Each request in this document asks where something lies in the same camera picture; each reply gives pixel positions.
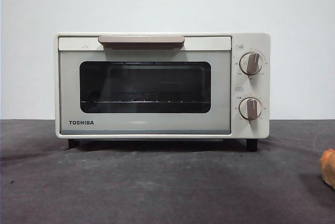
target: oven foot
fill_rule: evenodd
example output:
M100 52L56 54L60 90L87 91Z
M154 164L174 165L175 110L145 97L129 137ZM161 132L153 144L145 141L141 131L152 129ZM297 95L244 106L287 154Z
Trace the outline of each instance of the oven foot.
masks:
M68 144L69 144L69 149L75 148L79 145L79 140L69 139Z
M249 152L256 152L257 143L258 143L258 139L247 139L247 150Z

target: gray table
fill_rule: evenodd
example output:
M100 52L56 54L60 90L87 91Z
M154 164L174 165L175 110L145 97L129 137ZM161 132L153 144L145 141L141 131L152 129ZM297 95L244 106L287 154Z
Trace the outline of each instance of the gray table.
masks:
M256 153L224 142L83 142L2 120L1 223L335 223L318 160L335 120L272 121Z

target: temperature knob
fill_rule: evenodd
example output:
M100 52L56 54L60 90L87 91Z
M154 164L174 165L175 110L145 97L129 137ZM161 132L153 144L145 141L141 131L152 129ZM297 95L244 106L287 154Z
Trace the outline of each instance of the temperature knob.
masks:
M240 68L246 75L257 74L262 68L263 60L258 53L248 53L241 57Z
M262 112L261 103L254 98L246 98L240 103L240 114L248 120L257 119Z

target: oven window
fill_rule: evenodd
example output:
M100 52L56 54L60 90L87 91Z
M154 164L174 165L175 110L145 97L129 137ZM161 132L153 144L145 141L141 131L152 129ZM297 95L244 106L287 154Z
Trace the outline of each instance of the oven window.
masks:
M85 113L207 113L207 62L107 62L80 65Z

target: toaster oven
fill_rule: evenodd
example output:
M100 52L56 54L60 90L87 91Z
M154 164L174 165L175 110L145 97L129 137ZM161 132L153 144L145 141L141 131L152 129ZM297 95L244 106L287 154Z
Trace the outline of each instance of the toaster oven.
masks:
M269 135L265 33L59 33L55 131L69 139Z

